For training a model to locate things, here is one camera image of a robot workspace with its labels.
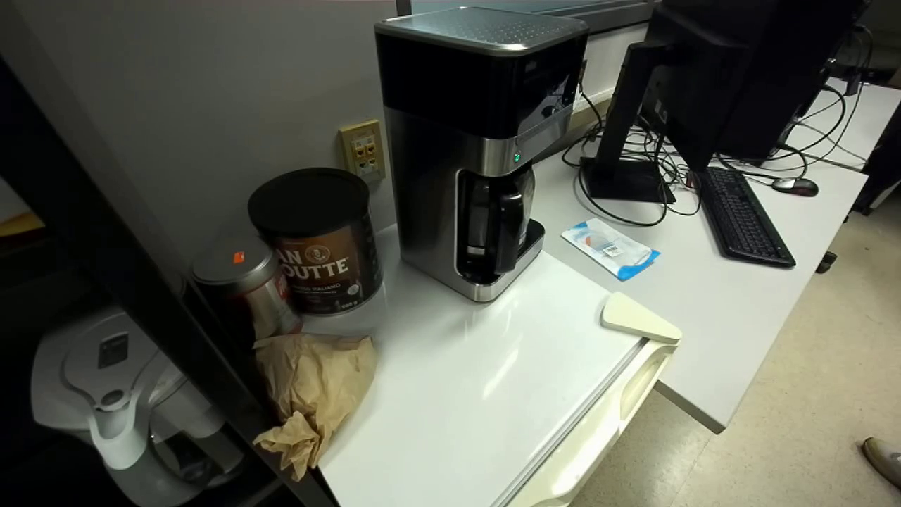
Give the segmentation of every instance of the crumpled paper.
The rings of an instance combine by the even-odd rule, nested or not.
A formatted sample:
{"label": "crumpled paper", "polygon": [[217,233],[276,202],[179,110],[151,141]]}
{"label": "crumpled paper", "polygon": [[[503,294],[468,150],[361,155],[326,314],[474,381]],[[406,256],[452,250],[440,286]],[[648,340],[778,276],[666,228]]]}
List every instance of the crumpled paper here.
{"label": "crumpled paper", "polygon": [[280,453],[282,470],[292,466],[291,477],[299,481],[366,396],[376,373],[372,337],[301,333],[263,338],[253,348],[284,422],[253,443]]}

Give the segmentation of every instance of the computer monitor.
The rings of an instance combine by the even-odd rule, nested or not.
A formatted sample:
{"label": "computer monitor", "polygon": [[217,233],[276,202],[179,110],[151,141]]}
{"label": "computer monitor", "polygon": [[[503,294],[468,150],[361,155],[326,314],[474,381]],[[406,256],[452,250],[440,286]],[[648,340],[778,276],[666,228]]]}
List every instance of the computer monitor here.
{"label": "computer monitor", "polygon": [[622,158],[640,109],[691,170],[716,152],[769,153],[866,3],[664,0],[626,52],[596,156],[581,161],[589,196],[675,201],[654,162]]}

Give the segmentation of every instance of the window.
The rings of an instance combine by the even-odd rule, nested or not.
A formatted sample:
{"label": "window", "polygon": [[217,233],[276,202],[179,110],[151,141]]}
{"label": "window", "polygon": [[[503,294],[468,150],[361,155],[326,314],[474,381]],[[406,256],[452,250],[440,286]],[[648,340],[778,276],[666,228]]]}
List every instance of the window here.
{"label": "window", "polygon": [[399,15],[428,13],[452,9],[461,5],[539,13],[578,18],[586,23],[591,33],[607,32],[647,22],[658,0],[482,0],[452,2],[442,0],[397,0]]}

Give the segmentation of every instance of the coffee can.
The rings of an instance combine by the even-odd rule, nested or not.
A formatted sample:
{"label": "coffee can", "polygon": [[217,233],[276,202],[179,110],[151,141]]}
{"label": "coffee can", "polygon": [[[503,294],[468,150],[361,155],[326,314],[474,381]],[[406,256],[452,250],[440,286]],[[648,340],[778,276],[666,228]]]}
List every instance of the coffee can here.
{"label": "coffee can", "polygon": [[303,313],[355,309],[382,283],[369,189],[358,176],[329,168],[291,171],[250,196],[250,221],[275,249]]}
{"label": "coffee can", "polygon": [[191,273],[216,313],[242,340],[252,344],[254,339],[300,331],[278,257],[259,237],[218,239],[197,256]]}

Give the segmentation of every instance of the tile floor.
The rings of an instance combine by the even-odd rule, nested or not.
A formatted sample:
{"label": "tile floor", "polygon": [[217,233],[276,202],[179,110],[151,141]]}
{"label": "tile floor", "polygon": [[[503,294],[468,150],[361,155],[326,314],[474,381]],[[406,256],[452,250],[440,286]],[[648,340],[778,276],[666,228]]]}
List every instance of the tile floor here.
{"label": "tile floor", "polygon": [[572,507],[901,506],[858,449],[901,447],[899,194],[841,228],[726,431],[653,392]]}

